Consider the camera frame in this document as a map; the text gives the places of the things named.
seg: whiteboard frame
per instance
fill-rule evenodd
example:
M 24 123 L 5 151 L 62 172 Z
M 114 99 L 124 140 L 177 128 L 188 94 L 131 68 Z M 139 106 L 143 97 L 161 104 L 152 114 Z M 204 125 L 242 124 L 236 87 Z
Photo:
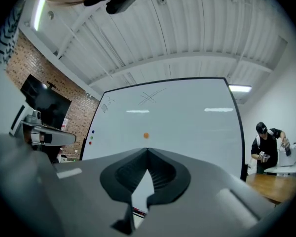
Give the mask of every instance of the whiteboard frame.
M 94 117 L 97 113 L 97 110 L 101 104 L 101 101 L 103 99 L 103 96 L 105 95 L 105 93 L 109 93 L 112 91 L 116 91 L 116 90 L 120 90 L 120 89 L 126 89 L 126 88 L 132 88 L 132 87 L 137 87 L 137 86 L 141 86 L 141 85 L 146 85 L 146 84 L 153 84 L 153 83 L 159 83 L 159 82 L 167 82 L 167 81 L 179 81 L 179 80 L 200 80 L 200 79 L 219 79 L 219 80 L 224 80 L 224 82 L 226 83 L 226 86 L 228 87 L 229 93 L 231 95 L 233 104 L 235 106 L 236 109 L 236 113 L 238 116 L 238 121 L 239 121 L 239 126 L 240 126 L 240 133 L 241 133 L 241 144 L 242 144 L 242 166 L 241 166 L 241 175 L 240 175 L 240 179 L 243 180 L 244 182 L 247 179 L 247 167 L 245 166 L 245 137 L 244 137 L 244 133 L 243 133 L 243 127 L 242 127 L 242 121 L 241 121 L 241 117 L 240 117 L 240 113 L 239 113 L 239 109 L 238 109 L 238 105 L 236 103 L 236 100 L 229 88 L 229 83 L 227 82 L 225 77 L 191 77 L 191 78 L 177 78 L 177 79 L 167 79 L 167 80 L 160 80 L 160 81 L 150 81 L 150 82 L 145 82 L 145 83 L 140 83 L 140 84 L 135 84 L 135 85 L 130 85 L 130 86 L 126 86 L 126 87 L 122 87 L 122 88 L 118 88 L 118 89 L 112 89 L 112 90 L 108 90 L 105 91 L 101 97 L 101 100 L 99 102 L 99 105 L 97 107 L 97 109 L 95 110 L 95 113 L 93 115 L 92 121 L 90 123 L 89 129 L 88 129 L 88 133 L 90 132 L 91 129 L 91 125 L 93 123 Z M 83 140 L 83 144 L 82 144 L 82 148 L 81 148 L 81 153 L 80 153 L 80 158 L 79 160 L 83 160 L 83 153 L 84 153 L 84 148 L 85 148 L 85 143 L 86 143 L 86 138 Z

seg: man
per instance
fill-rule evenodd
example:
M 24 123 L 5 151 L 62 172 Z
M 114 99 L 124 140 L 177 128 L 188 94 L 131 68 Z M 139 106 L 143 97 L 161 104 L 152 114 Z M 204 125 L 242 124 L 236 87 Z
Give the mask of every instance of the man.
M 277 164 L 277 142 L 276 139 L 281 138 L 285 147 L 289 147 L 285 132 L 272 128 L 267 129 L 263 122 L 259 122 L 256 126 L 258 132 L 252 148 L 251 157 L 258 161 L 257 173 L 264 174 L 264 170 L 274 167 Z

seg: black television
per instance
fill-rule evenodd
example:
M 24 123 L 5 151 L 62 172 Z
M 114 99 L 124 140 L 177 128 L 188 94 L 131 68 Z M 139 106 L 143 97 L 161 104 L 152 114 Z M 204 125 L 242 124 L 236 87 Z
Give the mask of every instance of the black television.
M 61 129 L 71 101 L 48 88 L 44 83 L 29 75 L 22 85 L 21 92 L 26 102 L 41 112 L 41 121 L 57 129 Z

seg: brick wall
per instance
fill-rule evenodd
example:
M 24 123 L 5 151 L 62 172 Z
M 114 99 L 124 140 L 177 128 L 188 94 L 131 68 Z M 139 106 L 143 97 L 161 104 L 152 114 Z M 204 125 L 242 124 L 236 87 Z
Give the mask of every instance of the brick wall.
M 87 97 L 84 90 L 52 65 L 22 32 L 19 34 L 14 54 L 6 72 L 19 89 L 31 74 L 46 85 L 48 85 L 47 81 L 51 82 L 57 87 L 53 90 L 71 100 L 66 114 L 68 125 L 65 131 L 75 134 L 76 142 L 71 146 L 64 147 L 64 153 L 68 157 L 79 158 L 83 138 L 87 136 L 99 101 L 93 97 Z

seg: fluorescent light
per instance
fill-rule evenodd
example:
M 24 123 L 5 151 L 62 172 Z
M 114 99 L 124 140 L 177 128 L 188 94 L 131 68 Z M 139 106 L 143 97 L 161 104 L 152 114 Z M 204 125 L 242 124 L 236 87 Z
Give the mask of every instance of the fluorescent light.
M 233 108 L 206 108 L 204 111 L 206 111 L 206 112 L 223 112 L 223 113 L 227 113 L 227 112 L 232 112 Z
M 38 6 L 37 6 L 37 9 L 36 9 L 36 14 L 35 14 L 35 21 L 34 21 L 34 28 L 35 28 L 36 31 L 38 31 L 40 16 L 41 16 L 41 13 L 43 11 L 44 4 L 45 4 L 45 0 L 39 0 Z
M 251 86 L 241 86 L 241 85 L 229 85 L 229 88 L 233 92 L 250 92 Z
M 127 113 L 148 113 L 149 111 L 141 111 L 141 110 L 134 110 L 134 111 L 126 111 Z

